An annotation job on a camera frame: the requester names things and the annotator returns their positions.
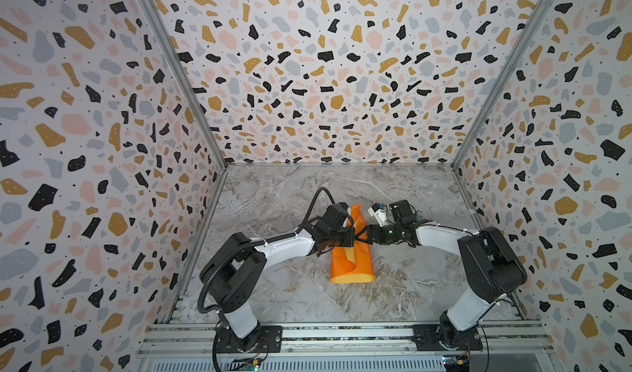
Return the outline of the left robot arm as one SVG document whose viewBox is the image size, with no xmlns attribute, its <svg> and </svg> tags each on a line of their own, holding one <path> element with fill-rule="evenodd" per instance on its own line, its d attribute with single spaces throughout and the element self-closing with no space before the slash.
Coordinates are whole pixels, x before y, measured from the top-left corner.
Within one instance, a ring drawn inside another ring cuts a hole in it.
<svg viewBox="0 0 632 372">
<path fill-rule="evenodd" d="M 231 235 L 199 274 L 202 290 L 197 312 L 216 312 L 241 342 L 256 337 L 260 322 L 250 306 L 250 296 L 265 268 L 352 245 L 354 224 L 351 209 L 340 203 L 328 206 L 324 215 L 301 223 L 292 232 L 269 238 L 248 238 L 242 232 Z"/>
</svg>

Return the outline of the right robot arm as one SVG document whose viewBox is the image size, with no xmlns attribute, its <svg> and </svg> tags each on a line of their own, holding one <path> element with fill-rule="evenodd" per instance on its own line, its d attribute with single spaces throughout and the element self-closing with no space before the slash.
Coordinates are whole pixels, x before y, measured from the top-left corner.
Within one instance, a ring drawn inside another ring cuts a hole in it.
<svg viewBox="0 0 632 372">
<path fill-rule="evenodd" d="M 377 223 L 362 235 L 369 245 L 430 247 L 457 255 L 462 262 L 467 287 L 459 300 L 439 318 L 443 334 L 465 333 L 501 299 L 526 283 L 528 275 L 517 255 L 495 227 L 474 231 L 451 227 L 421 217 L 406 200 L 390 205 L 373 204 L 368 209 Z"/>
</svg>

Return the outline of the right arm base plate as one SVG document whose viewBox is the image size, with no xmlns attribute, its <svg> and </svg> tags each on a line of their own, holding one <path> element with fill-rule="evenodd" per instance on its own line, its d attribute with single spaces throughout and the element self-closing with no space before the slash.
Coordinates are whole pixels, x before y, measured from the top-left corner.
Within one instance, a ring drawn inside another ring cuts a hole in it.
<svg viewBox="0 0 632 372">
<path fill-rule="evenodd" d="M 457 331 L 449 324 L 415 324 L 412 341 L 418 352 L 481 351 L 483 344 L 476 328 Z"/>
</svg>

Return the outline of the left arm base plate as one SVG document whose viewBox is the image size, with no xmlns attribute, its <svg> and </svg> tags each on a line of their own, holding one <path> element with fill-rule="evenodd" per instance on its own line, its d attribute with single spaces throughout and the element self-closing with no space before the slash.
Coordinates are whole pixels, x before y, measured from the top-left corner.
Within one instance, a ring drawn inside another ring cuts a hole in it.
<svg viewBox="0 0 632 372">
<path fill-rule="evenodd" d="M 245 338 L 238 338 L 232 329 L 221 326 L 217 329 L 217 353 L 279 353 L 283 327 L 281 325 L 260 325 Z"/>
</svg>

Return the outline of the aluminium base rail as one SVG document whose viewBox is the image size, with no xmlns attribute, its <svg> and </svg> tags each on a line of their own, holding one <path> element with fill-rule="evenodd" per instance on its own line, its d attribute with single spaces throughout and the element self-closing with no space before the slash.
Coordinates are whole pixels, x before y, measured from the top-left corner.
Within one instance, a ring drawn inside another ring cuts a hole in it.
<svg viewBox="0 0 632 372">
<path fill-rule="evenodd" d="M 215 324 L 154 324 L 139 371 L 562 371 L 536 321 L 485 321 L 449 350 L 429 322 L 273 323 L 248 351 Z"/>
</svg>

